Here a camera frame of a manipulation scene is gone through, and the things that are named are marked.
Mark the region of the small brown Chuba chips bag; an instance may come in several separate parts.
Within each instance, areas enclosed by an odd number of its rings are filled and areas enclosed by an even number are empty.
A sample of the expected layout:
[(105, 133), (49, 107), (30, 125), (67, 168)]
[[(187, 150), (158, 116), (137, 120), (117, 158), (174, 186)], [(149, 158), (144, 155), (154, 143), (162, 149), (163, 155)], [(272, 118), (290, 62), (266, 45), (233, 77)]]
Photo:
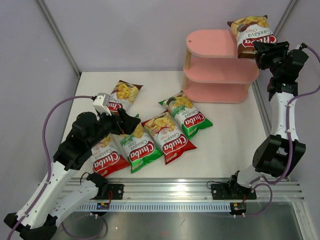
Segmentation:
[(110, 100), (108, 102), (110, 112), (113, 115), (119, 114), (118, 109), (123, 109), (128, 112), (142, 87), (143, 85), (119, 80), (110, 94)]

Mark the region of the large brown Chuba chips bag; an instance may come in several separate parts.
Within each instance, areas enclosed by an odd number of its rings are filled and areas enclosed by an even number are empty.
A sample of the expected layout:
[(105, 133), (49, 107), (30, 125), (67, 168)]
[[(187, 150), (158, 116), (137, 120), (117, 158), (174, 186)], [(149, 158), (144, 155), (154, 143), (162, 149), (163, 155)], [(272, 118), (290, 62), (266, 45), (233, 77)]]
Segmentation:
[(234, 21), (228, 21), (232, 34), (237, 42), (237, 57), (239, 59), (254, 59), (257, 51), (253, 42), (276, 44), (278, 39), (271, 30), (268, 16), (247, 16)]

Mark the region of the green Chuba chips bag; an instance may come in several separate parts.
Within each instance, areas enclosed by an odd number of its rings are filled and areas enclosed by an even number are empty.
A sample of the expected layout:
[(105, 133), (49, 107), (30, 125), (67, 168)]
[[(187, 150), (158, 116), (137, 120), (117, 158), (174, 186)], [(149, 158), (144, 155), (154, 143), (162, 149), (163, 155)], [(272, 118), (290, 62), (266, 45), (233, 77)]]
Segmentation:
[(189, 140), (199, 130), (213, 126), (213, 123), (195, 107), (194, 103), (182, 90), (178, 94), (158, 103), (171, 114)]
[(112, 138), (130, 164), (131, 174), (163, 156), (163, 152), (141, 123), (132, 134), (113, 134)]

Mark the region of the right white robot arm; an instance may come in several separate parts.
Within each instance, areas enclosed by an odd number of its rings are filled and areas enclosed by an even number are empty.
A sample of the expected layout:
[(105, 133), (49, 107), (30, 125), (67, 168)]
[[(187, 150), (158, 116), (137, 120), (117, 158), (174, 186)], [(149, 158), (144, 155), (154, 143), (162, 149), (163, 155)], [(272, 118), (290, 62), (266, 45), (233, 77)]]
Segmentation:
[(295, 106), (298, 98), (297, 78), (309, 56), (302, 47), (289, 49), (290, 44), (253, 43), (259, 69), (269, 70), (267, 86), (272, 110), (271, 132), (253, 155), (252, 165), (233, 174), (226, 184), (231, 199), (247, 198), (259, 181), (275, 185), (287, 177), (306, 152), (295, 127)]

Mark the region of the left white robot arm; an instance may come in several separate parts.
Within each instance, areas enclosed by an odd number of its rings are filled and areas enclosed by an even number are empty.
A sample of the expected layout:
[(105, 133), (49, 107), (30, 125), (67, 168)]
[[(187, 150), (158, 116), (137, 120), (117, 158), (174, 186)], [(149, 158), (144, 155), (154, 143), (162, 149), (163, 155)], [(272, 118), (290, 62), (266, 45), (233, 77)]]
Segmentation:
[(92, 149), (109, 134), (132, 134), (141, 120), (122, 108), (116, 115), (92, 112), (79, 114), (71, 131), (53, 156), (46, 176), (29, 201), (18, 212), (9, 213), (4, 223), (23, 240), (50, 240), (61, 223), (81, 204), (103, 199), (108, 180), (91, 173), (80, 187), (61, 201), (57, 198), (66, 184), (92, 156)]

